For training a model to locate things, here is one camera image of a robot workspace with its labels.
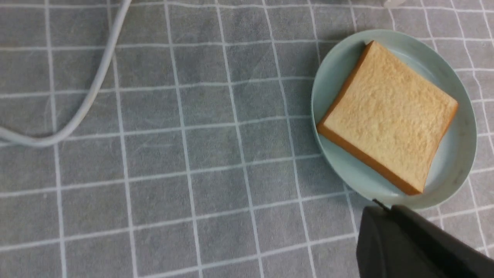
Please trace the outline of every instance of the toast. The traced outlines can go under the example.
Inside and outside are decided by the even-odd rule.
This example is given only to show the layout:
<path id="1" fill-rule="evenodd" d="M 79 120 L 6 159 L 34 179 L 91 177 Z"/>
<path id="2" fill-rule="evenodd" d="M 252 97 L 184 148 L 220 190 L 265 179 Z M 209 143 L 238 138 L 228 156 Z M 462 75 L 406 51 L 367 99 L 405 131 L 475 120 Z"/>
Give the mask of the toast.
<path id="1" fill-rule="evenodd" d="M 415 195 L 457 109 L 456 100 L 372 41 L 317 131 Z"/>

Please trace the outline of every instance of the light blue plate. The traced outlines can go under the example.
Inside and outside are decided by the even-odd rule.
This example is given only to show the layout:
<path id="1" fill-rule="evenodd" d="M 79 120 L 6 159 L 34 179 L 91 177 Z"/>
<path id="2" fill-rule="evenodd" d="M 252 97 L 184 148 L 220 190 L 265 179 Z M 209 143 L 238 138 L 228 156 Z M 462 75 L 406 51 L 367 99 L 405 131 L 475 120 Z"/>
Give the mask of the light blue plate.
<path id="1" fill-rule="evenodd" d="M 458 112 L 439 145 L 421 195 L 405 195 L 376 171 L 316 131 L 316 124 L 336 98 L 365 45 L 373 40 L 387 47 L 459 103 Z M 473 164 L 477 127 L 472 103 L 460 79 L 434 50 L 399 32 L 364 31 L 337 44 L 324 58 L 317 72 L 312 88 L 311 112 L 316 142 L 325 159 L 353 190 L 367 199 L 376 198 L 386 205 L 404 204 L 414 209 L 434 206 L 447 200 L 461 187 Z"/>

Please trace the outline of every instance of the power cord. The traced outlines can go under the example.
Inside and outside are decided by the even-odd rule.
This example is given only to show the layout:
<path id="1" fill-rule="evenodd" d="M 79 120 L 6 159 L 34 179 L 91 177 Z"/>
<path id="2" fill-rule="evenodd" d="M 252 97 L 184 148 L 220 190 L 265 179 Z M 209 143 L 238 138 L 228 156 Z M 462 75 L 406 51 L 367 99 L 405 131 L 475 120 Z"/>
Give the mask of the power cord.
<path id="1" fill-rule="evenodd" d="M 0 138 L 24 146 L 47 147 L 55 145 L 58 142 L 62 141 L 79 126 L 79 124 L 91 108 L 94 99 L 96 98 L 96 95 L 101 88 L 101 84 L 103 84 L 106 72 L 108 71 L 108 67 L 110 66 L 110 63 L 112 61 L 113 53 L 115 52 L 115 46 L 117 45 L 120 30 L 122 29 L 122 25 L 124 24 L 125 15 L 127 14 L 131 2 L 132 0 L 122 0 L 120 9 L 117 13 L 117 16 L 115 17 L 115 22 L 113 23 L 108 42 L 106 43 L 106 48 L 103 53 L 103 57 L 101 58 L 101 63 L 91 84 L 91 88 L 89 89 L 89 93 L 87 94 L 84 102 L 79 107 L 79 110 L 77 110 L 77 113 L 73 116 L 69 123 L 58 132 L 43 138 L 26 136 L 12 130 L 0 127 Z"/>

